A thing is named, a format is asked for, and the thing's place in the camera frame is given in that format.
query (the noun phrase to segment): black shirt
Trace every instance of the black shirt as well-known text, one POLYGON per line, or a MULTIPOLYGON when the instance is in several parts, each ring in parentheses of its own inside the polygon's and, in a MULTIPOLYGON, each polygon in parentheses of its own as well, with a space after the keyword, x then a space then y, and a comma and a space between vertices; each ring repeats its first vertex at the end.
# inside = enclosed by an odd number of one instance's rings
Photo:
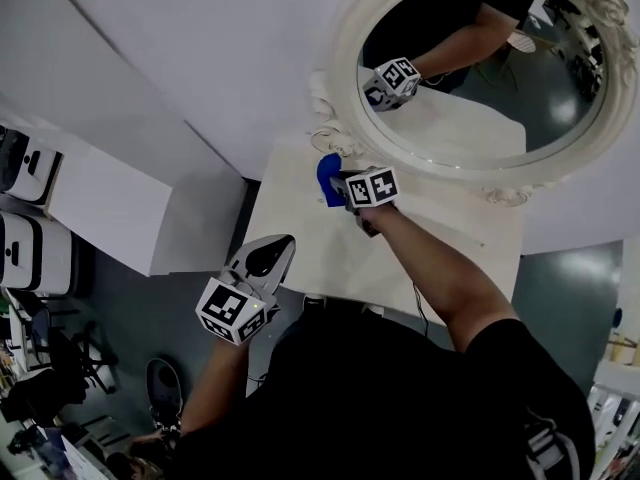
MULTIPOLYGON (((520 22, 527 17, 533 0, 403 0, 369 34, 363 47, 364 66, 374 69, 391 59, 411 60, 428 52, 474 23, 483 3, 520 22)), ((459 71, 466 74, 468 68, 459 71)))
POLYGON ((241 407, 180 440, 176 478, 529 478, 527 407, 555 419, 589 477, 586 401, 521 322, 490 325, 464 354, 373 316, 302 327, 285 333, 241 407))

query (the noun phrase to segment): black and white appliance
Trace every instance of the black and white appliance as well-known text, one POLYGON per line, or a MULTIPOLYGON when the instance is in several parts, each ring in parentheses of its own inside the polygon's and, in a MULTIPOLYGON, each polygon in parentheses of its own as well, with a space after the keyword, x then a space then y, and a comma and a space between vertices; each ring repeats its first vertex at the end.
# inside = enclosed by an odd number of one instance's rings
POLYGON ((0 211, 0 285, 63 295, 70 291, 73 236, 59 222, 0 211))
POLYGON ((0 192, 41 206, 62 154, 17 130, 0 127, 0 192))

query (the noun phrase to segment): person in background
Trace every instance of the person in background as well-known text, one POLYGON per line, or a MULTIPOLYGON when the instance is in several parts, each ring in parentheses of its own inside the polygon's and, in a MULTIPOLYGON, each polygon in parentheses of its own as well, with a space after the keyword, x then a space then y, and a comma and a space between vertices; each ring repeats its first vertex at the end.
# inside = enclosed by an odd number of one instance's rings
POLYGON ((249 343, 215 341, 182 413, 169 477, 588 479, 587 402, 500 289, 394 206, 360 213, 455 351, 371 311, 308 296, 248 398, 249 343), (539 474, 546 466, 557 475, 539 474))
POLYGON ((423 85, 451 92, 471 66, 491 56, 527 17, 534 0, 403 0, 373 29, 363 64, 406 57, 423 85))

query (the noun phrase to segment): white mirror frame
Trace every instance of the white mirror frame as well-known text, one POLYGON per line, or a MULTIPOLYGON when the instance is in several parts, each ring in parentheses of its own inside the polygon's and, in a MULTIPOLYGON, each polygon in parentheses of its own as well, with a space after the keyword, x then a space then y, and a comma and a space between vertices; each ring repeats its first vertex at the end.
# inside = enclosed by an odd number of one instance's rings
POLYGON ((397 146, 372 122, 371 110, 360 99, 357 61, 371 30, 400 1, 353 0, 340 17, 328 69, 311 79, 314 108, 323 118, 312 138, 318 149, 343 156, 370 150, 404 171, 461 183, 492 203, 516 206, 526 202, 535 188, 549 186, 598 158, 624 128, 636 97, 635 58, 640 44, 627 26, 628 6, 624 0, 570 0, 598 30, 606 64, 592 112, 577 130, 527 154, 522 165, 484 170, 429 162, 397 146))

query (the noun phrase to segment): mirror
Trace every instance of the mirror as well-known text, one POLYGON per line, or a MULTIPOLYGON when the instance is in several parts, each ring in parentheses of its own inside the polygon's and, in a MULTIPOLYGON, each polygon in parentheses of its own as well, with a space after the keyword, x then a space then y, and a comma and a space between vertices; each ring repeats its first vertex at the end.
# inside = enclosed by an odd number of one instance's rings
POLYGON ((384 135, 468 169, 571 144, 597 115, 606 75, 598 32, 569 0, 403 0, 369 34, 357 69, 384 135))

